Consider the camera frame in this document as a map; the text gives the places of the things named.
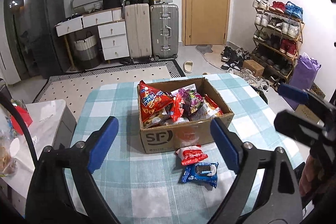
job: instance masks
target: metal screw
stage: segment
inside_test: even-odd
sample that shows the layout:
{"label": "metal screw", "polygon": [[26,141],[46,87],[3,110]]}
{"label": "metal screw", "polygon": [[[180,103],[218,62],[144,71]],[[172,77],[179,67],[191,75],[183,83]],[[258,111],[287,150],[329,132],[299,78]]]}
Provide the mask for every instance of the metal screw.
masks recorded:
{"label": "metal screw", "polygon": [[281,154],[283,154],[285,152],[285,150],[282,147],[278,147],[277,151]]}
{"label": "metal screw", "polygon": [[43,148],[43,151],[44,152],[50,152],[52,148],[53,147],[51,147],[50,145],[47,145],[45,148]]}
{"label": "metal screw", "polygon": [[83,141],[79,141],[79,142],[76,143],[77,148],[83,148],[84,145],[85,145],[85,142],[83,142]]}
{"label": "metal screw", "polygon": [[253,147],[253,144],[250,143],[250,142],[246,142],[246,143],[244,143],[244,147],[247,148],[247,149],[251,149]]}

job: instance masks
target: drawer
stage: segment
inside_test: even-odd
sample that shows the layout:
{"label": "drawer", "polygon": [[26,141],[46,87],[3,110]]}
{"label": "drawer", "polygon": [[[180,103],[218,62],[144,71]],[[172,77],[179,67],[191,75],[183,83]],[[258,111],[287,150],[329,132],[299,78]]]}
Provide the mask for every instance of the drawer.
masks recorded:
{"label": "drawer", "polygon": [[113,21],[121,20],[122,13],[121,8],[112,10]]}
{"label": "drawer", "polygon": [[76,17],[74,19],[70,19],[66,22],[62,22],[56,26],[57,35],[60,37],[67,33],[75,32],[82,30],[82,17]]}
{"label": "drawer", "polygon": [[101,46],[102,48],[126,47],[128,49],[127,36],[120,34],[113,37],[103,37],[101,38]]}
{"label": "drawer", "polygon": [[113,47],[103,49],[105,60],[128,57],[128,47]]}
{"label": "drawer", "polygon": [[98,26],[99,37],[111,37],[113,35],[126,34],[125,21],[104,24]]}
{"label": "drawer", "polygon": [[112,22],[112,11],[106,11],[101,13],[95,13],[92,15],[83,16],[83,27],[90,27],[94,25],[104,24]]}

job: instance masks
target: purple bag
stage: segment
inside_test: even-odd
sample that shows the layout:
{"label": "purple bag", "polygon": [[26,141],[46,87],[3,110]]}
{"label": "purple bag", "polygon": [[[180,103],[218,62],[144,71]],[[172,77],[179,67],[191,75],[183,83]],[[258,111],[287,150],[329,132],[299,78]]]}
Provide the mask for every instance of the purple bag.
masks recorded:
{"label": "purple bag", "polygon": [[[321,68],[317,60],[310,58],[305,52],[299,56],[299,60],[294,69],[289,85],[301,90],[310,89],[315,80],[316,74]],[[293,100],[284,98],[286,102],[295,110],[299,104]]]}

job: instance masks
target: triangular red snack bag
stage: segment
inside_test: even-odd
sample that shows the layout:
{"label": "triangular red snack bag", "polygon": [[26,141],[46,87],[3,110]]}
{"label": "triangular red snack bag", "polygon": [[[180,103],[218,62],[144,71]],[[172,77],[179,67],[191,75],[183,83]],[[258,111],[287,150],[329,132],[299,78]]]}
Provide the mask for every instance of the triangular red snack bag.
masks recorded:
{"label": "triangular red snack bag", "polygon": [[140,81],[140,108],[142,122],[145,122],[155,112],[160,111],[173,102],[161,90],[146,85],[144,81]]}

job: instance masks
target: checkered tablecloth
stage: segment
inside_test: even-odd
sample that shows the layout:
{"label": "checkered tablecloth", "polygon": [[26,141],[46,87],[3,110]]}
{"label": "checkered tablecloth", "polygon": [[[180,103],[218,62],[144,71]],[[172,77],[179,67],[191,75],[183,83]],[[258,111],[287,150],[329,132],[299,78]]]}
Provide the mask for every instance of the checkered tablecloth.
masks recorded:
{"label": "checkered tablecloth", "polygon": [[[302,162],[295,142],[275,131],[275,114],[242,78],[229,73],[206,75],[206,78],[235,113],[229,129],[236,132],[243,142],[249,141],[259,149],[268,150],[282,146],[293,167]],[[108,116],[117,117],[119,133],[101,169],[95,171],[93,177],[119,221],[122,224],[205,224],[223,201],[235,174],[228,170],[214,143],[204,145],[202,149],[209,156],[206,162],[219,162],[216,189],[194,183],[179,184],[184,168],[173,151],[144,154],[139,136],[137,84],[103,85],[91,92],[78,121],[72,145],[86,140],[103,125]],[[262,175],[263,172],[259,170],[243,213],[251,211]],[[84,212],[69,172],[66,172],[66,177],[77,210]]]}

